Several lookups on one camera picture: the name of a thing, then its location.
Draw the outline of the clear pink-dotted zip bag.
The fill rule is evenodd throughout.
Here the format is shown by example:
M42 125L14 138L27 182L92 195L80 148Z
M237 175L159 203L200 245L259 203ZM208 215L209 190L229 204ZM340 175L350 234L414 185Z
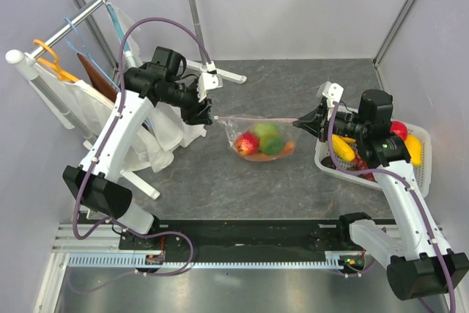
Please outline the clear pink-dotted zip bag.
M215 116L224 126L229 147L240 158L270 162L291 155L300 130L294 118Z

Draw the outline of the orange carrot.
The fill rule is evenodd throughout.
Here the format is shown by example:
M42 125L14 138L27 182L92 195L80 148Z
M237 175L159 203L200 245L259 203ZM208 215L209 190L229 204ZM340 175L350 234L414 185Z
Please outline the orange carrot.
M277 155L266 155L264 153L258 152L253 155L242 155L238 153L237 155L244 160L253 161L253 162L268 162L274 161L280 158L285 158L288 155L291 155L295 151L295 143L293 141L288 141L282 151Z

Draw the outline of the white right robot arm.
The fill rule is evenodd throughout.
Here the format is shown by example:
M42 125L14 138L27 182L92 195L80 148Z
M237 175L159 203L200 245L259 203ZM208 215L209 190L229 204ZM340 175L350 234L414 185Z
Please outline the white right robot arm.
M343 89L326 82L318 92L320 104L293 125L330 144L333 136L355 140L382 189L398 226L396 242L373 220L358 214L343 217L336 230L337 244L346 250L366 249L386 270L394 295L402 301L447 294L455 310L454 290L468 272L468 257L453 252L421 195L411 156L404 141L391 132L393 98L379 89L361 95L357 112L339 111Z

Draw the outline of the red apple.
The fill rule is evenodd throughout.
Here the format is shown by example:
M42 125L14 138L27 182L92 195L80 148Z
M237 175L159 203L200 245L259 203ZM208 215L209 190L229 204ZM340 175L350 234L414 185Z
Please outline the red apple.
M254 155L259 152L259 137L252 132L241 134L234 147L240 155Z

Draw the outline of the green cabbage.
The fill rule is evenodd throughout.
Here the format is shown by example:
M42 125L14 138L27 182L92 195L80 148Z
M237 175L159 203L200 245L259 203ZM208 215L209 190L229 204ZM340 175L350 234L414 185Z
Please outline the green cabbage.
M256 124L252 132L254 135L256 135L259 139L261 139L263 136L269 135L269 134L279 134L278 128L274 124L270 123L258 123Z

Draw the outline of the green-yellow mango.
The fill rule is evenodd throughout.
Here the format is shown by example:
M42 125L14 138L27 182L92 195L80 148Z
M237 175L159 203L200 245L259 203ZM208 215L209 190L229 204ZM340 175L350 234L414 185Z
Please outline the green-yellow mango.
M266 155L277 155L284 148L285 142L282 135L269 134L259 140L259 151Z

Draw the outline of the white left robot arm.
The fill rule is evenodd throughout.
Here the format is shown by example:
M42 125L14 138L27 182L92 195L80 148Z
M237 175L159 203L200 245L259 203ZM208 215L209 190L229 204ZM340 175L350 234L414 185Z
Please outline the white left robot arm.
M62 175L75 198L74 216L81 206L100 212L134 231L136 242L145 249L160 243L160 230L152 226L155 217L140 208L131 190L117 181L132 142L158 103L179 108L188 125L212 124L207 91L218 86L215 65L207 64L207 72L185 85L177 74L184 64L181 54L158 47L150 62L126 70L115 107L97 141L79 166L67 166Z

